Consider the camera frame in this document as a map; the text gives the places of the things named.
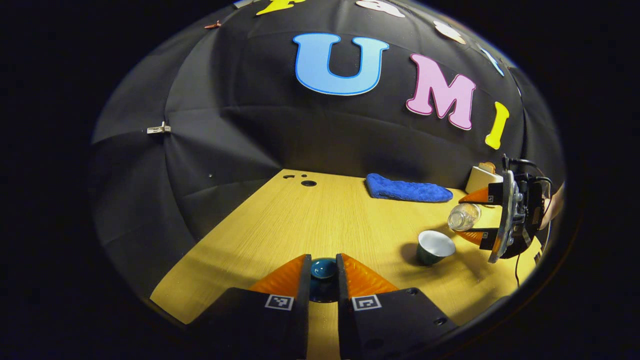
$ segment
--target pink letter m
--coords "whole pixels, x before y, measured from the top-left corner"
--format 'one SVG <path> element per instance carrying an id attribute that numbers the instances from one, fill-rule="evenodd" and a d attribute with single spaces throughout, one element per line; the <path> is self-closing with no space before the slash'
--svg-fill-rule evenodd
<path id="1" fill-rule="evenodd" d="M 455 102 L 456 109 L 449 115 L 449 122 L 463 130 L 471 129 L 471 100 L 476 84 L 458 74 L 451 85 L 447 85 L 435 61 L 420 54 L 412 54 L 411 60 L 418 66 L 418 80 L 413 99 L 407 100 L 406 107 L 414 113 L 430 115 L 433 108 L 429 105 L 429 96 L 433 92 L 433 103 L 439 118 L 444 118 Z"/>

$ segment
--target clear plastic bottle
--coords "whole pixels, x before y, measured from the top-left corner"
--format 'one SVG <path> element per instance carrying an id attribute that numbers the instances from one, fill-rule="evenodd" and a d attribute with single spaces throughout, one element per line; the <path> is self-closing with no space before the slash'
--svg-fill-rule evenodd
<path id="1" fill-rule="evenodd" d="M 476 204 L 458 204 L 451 210 L 447 222 L 451 230 L 467 231 L 476 224 L 481 215 L 482 211 Z"/>

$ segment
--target blue towel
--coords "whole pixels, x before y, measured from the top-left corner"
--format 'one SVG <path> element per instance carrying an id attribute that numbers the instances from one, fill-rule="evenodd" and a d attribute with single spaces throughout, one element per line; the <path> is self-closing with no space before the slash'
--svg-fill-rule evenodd
<path id="1" fill-rule="evenodd" d="M 435 184 L 391 181 L 378 174 L 367 175 L 369 194 L 377 199 L 419 202 L 443 202 L 453 199 L 453 193 Z"/>

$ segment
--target letter u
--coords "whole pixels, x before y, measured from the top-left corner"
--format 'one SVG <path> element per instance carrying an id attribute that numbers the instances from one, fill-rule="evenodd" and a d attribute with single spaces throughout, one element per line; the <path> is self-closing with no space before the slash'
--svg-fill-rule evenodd
<path id="1" fill-rule="evenodd" d="M 340 42 L 334 34 L 309 33 L 293 38 L 298 45 L 296 77 L 307 88 L 331 95 L 358 95 L 378 84 L 382 64 L 382 52 L 389 44 L 373 38 L 356 37 L 353 43 L 360 46 L 360 71 L 354 76 L 338 76 L 329 70 L 331 46 Z"/>

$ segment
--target dark teal bowl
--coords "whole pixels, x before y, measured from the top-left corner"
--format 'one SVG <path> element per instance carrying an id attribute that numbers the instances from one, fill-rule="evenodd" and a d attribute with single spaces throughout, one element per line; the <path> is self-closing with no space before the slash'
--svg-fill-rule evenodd
<path id="1" fill-rule="evenodd" d="M 433 265 L 456 252 L 456 244 L 445 234 L 427 230 L 418 235 L 417 256 L 425 265 Z"/>

